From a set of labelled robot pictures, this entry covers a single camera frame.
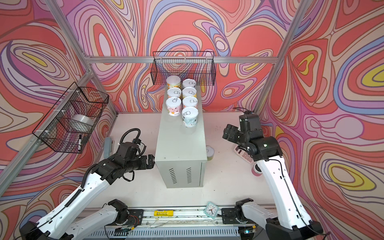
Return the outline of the orange fruit can plastic lid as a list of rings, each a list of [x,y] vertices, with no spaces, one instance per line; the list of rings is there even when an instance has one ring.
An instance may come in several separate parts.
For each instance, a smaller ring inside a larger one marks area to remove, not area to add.
[[[179,76],[169,76],[166,79],[166,84],[168,89],[171,88],[180,88],[181,87],[181,78]]]

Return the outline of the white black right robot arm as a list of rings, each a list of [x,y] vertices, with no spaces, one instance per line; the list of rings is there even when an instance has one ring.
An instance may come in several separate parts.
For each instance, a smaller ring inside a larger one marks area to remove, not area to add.
[[[257,114],[246,110],[239,121],[239,127],[226,126],[223,139],[237,144],[256,163],[257,170],[266,179],[277,210],[274,214],[246,199],[236,203],[240,219],[251,220],[262,227],[270,240],[307,240],[323,235],[321,224],[312,220],[298,197],[278,141],[264,136]]]

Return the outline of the can one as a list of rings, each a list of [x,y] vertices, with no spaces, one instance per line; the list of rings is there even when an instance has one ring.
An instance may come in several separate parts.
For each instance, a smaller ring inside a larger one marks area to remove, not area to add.
[[[171,97],[166,100],[168,114],[172,117],[177,117],[181,114],[182,101],[180,98]]]

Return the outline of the pink label can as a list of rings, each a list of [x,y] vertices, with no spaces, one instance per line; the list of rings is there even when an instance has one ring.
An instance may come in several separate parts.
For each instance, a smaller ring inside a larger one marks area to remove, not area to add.
[[[182,96],[182,90],[180,88],[169,88],[167,90],[167,95],[168,95],[168,98],[181,98]]]
[[[184,108],[187,108],[187,107],[197,108],[198,107],[198,99],[194,96],[188,96],[188,97],[183,98],[183,107]]]

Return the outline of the white brown label can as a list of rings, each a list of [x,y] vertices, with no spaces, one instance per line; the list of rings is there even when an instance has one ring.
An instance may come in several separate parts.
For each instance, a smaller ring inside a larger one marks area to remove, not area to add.
[[[194,88],[196,86],[196,81],[193,79],[185,79],[182,86],[183,88]]]

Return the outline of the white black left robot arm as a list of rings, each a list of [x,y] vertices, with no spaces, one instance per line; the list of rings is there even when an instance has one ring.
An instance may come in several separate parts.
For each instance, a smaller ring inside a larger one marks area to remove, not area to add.
[[[119,200],[107,203],[93,217],[75,222],[75,218],[101,192],[126,173],[150,170],[154,155],[145,155],[140,142],[120,143],[115,154],[90,166],[80,186],[51,212],[36,223],[27,222],[20,229],[23,240],[80,240],[108,224],[124,225],[129,218],[128,207]]]

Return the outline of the blue can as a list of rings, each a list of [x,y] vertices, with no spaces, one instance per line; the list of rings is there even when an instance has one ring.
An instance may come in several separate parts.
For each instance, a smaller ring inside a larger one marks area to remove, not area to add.
[[[195,107],[186,107],[182,110],[183,123],[187,128],[193,128],[197,125],[199,111]]]

